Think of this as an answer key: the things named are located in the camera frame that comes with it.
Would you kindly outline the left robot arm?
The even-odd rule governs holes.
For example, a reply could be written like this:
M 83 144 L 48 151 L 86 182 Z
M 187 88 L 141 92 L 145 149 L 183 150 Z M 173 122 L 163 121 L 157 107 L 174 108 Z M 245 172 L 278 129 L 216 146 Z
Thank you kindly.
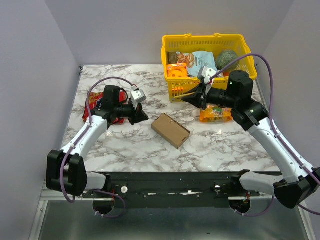
M 101 198 L 110 194 L 107 174 L 87 171 L 84 159 L 117 120 L 128 119 L 134 125 L 149 119 L 142 109 L 142 102 L 147 98 L 143 90 L 132 86 L 127 100 L 120 100 L 122 91 L 118 86 L 107 85 L 102 99 L 88 111 L 89 116 L 76 136 L 62 149 L 50 151 L 46 166 L 48 189 L 75 197 L 91 190 Z

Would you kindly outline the brown cardboard express box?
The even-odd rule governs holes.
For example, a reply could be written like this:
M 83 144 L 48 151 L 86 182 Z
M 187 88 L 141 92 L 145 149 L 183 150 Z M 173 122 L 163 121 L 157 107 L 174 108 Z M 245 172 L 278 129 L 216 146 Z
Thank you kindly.
M 151 124 L 151 128 L 176 149 L 179 149 L 191 134 L 188 129 L 165 113 Z

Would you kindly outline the yellow utility knife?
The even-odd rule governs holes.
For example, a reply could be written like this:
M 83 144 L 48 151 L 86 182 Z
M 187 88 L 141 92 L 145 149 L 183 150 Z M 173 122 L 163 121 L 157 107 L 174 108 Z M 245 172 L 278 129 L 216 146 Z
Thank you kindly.
M 196 93 L 196 92 L 189 92 L 189 93 L 185 93 L 185 94 L 176 96 L 175 98 L 184 98 L 184 97 L 191 96 L 191 95 L 193 95 L 193 94 L 195 94 L 195 93 Z

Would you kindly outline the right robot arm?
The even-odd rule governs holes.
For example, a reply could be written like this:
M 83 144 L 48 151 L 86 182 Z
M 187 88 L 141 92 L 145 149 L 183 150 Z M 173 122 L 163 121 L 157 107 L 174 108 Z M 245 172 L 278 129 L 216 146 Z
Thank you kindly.
M 262 145 L 281 172 L 273 176 L 243 170 L 231 179 L 230 191 L 236 196 L 247 191 L 265 193 L 276 197 L 286 208 L 295 208 L 318 189 L 319 168 L 304 159 L 301 163 L 294 159 L 293 147 L 271 123 L 266 108 L 252 99 L 254 82 L 248 73 L 232 71 L 223 90 L 205 84 L 212 72 L 211 68 L 204 69 L 199 74 L 199 84 L 188 91 L 182 101 L 199 109 L 206 109 L 208 105 L 229 108 L 233 120 Z

